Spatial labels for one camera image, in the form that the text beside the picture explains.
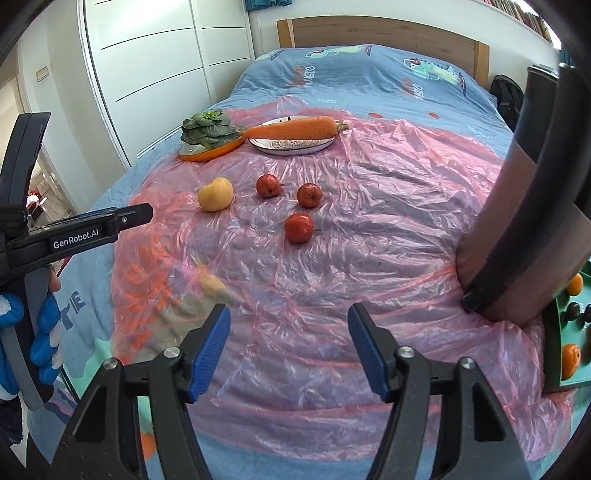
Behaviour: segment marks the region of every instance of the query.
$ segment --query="orange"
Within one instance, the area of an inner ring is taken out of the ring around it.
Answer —
[[[568,380],[581,363],[581,350],[574,343],[562,347],[562,380]]]
[[[576,297],[579,293],[581,293],[582,290],[583,276],[580,273],[577,273],[566,287],[566,293],[568,293],[571,297]]]

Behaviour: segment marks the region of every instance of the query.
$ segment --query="bookshelf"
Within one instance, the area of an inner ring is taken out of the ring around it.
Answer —
[[[524,12],[523,9],[512,0],[479,0],[487,5],[499,9],[506,15],[509,15],[518,22],[524,24],[526,27],[532,29],[542,38],[552,43],[548,26],[538,15],[530,12]]]

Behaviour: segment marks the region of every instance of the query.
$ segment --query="blue gripper pad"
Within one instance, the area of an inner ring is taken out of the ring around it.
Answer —
[[[390,394],[387,362],[395,365],[396,341],[390,331],[375,325],[360,303],[349,308],[347,324],[369,386],[385,401]]]
[[[230,333],[230,310],[217,304],[201,328],[191,330],[180,348],[184,353],[183,377],[191,402],[204,394],[212,381],[217,363]]]

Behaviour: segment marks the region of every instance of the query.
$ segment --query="wooden headboard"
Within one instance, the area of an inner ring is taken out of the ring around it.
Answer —
[[[481,87],[489,86],[489,46],[441,28],[393,18],[328,16],[279,20],[277,31],[281,48],[384,45],[453,63]]]

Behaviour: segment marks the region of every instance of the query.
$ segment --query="blue curtain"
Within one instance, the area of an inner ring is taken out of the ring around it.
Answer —
[[[560,49],[560,61],[570,65],[571,67],[574,67],[573,59],[570,57],[569,52],[567,52],[564,47]]]
[[[251,12],[253,10],[263,10],[269,7],[285,7],[291,5],[291,0],[244,0],[246,5],[246,11]]]

